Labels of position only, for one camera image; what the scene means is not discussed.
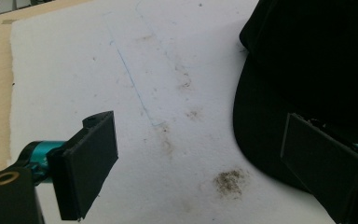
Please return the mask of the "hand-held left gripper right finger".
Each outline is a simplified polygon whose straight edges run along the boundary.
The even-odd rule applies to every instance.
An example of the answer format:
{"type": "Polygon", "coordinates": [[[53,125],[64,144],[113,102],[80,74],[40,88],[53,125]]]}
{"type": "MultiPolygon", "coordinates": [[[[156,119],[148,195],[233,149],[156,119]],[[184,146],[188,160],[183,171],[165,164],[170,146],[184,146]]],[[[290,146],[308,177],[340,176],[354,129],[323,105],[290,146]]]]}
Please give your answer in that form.
{"type": "Polygon", "coordinates": [[[285,124],[281,160],[336,224],[358,224],[358,141],[292,113],[285,124]]]}

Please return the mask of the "black baseball cap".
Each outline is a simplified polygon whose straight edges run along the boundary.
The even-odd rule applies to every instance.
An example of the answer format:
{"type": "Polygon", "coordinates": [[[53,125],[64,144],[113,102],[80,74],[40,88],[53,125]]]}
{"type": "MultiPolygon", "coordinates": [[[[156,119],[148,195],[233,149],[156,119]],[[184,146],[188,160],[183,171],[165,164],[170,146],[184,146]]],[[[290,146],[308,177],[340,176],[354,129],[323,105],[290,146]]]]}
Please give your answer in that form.
{"type": "Polygon", "coordinates": [[[248,51],[233,127],[243,155],[299,188],[281,162],[290,113],[358,142],[358,0],[259,0],[240,33],[248,51]]]}

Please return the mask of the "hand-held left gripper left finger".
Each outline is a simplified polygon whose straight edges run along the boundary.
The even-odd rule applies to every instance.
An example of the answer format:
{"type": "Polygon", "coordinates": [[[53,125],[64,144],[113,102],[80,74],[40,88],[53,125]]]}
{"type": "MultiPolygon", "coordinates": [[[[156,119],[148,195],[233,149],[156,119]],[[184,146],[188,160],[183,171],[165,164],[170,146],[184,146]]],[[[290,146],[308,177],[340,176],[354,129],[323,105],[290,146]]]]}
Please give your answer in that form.
{"type": "Polygon", "coordinates": [[[86,216],[103,182],[118,159],[114,113],[106,111],[82,120],[82,128],[67,141],[33,141],[18,164],[31,170],[36,185],[53,185],[60,216],[86,216]]]}

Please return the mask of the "white stained mat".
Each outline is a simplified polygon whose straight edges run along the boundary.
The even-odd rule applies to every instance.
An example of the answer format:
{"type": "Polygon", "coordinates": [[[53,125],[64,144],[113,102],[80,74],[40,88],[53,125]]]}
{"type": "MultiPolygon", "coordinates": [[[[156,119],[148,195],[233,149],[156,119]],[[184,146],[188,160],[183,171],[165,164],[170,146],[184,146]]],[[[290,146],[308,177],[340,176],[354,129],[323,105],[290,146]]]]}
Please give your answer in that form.
{"type": "Polygon", "coordinates": [[[16,21],[11,151],[114,113],[118,159],[75,224],[336,224],[241,152],[240,33],[259,0],[94,0],[16,21]]]}

